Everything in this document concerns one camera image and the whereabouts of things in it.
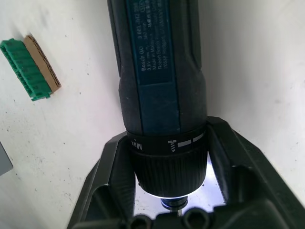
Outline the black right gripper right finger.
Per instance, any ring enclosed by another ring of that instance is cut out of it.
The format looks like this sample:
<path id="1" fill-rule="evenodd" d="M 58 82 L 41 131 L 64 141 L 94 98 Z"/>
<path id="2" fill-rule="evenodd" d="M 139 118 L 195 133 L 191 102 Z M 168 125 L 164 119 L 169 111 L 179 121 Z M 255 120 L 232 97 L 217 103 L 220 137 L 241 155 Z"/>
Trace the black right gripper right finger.
<path id="1" fill-rule="evenodd" d="M 207 123 L 209 154 L 225 205 L 213 229 L 303 229 L 305 208 L 259 148 L 219 117 Z"/>

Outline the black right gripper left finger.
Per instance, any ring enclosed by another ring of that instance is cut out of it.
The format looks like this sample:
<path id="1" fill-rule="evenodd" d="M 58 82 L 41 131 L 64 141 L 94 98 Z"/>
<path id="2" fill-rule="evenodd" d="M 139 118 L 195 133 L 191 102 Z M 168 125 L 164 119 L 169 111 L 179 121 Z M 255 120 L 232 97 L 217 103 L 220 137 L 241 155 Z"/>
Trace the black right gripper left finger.
<path id="1" fill-rule="evenodd" d="M 119 134 L 108 141 L 87 175 L 68 223 L 69 229 L 139 229 L 134 217 L 135 174 L 128 141 Z"/>

